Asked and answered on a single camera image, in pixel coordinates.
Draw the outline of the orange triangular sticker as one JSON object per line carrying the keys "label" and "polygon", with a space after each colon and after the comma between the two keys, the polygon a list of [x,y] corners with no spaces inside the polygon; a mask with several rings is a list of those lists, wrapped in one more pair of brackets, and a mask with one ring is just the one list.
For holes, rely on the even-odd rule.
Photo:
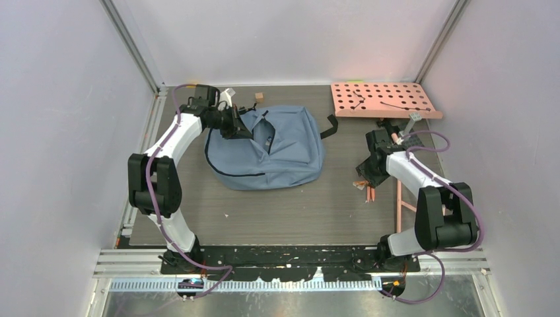
{"label": "orange triangular sticker", "polygon": [[368,182],[366,180],[355,181],[353,182],[353,186],[359,190],[364,190],[364,188],[368,186]]}

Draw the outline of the blue grey student backpack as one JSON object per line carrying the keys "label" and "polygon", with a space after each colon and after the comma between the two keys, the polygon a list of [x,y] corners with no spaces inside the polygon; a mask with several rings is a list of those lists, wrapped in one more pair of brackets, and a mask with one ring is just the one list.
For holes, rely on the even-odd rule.
{"label": "blue grey student backpack", "polygon": [[[204,155],[227,188],[240,191],[291,188],[319,179],[326,150],[323,140],[338,130],[338,120],[320,130],[304,106],[270,106],[241,115],[253,139],[227,139],[211,129]],[[268,137],[273,141],[265,146]]]}

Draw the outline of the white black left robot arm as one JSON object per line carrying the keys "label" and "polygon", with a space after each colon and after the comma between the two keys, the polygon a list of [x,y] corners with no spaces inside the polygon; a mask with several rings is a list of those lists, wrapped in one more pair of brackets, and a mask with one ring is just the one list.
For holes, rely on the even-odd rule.
{"label": "white black left robot arm", "polygon": [[129,204],[148,216],[163,235],[167,247],[163,258],[186,273],[202,267],[203,254],[180,211],[182,187],[177,165],[205,129],[217,130],[226,139],[252,137],[232,102],[233,88],[191,88],[194,93],[186,103],[172,99],[176,114],[161,138],[144,153],[132,154],[127,162]]}

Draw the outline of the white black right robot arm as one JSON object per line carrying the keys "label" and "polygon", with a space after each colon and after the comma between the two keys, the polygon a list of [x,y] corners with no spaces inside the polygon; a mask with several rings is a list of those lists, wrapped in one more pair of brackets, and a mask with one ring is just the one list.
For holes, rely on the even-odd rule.
{"label": "white black right robot arm", "polygon": [[383,236],[377,244],[374,258],[382,269],[395,270],[403,257],[431,251],[469,252],[481,244],[484,228],[466,183],[439,176],[416,159],[415,146],[395,143],[384,130],[365,137],[370,155],[356,170],[368,187],[374,189],[394,177],[417,199],[413,228]]}

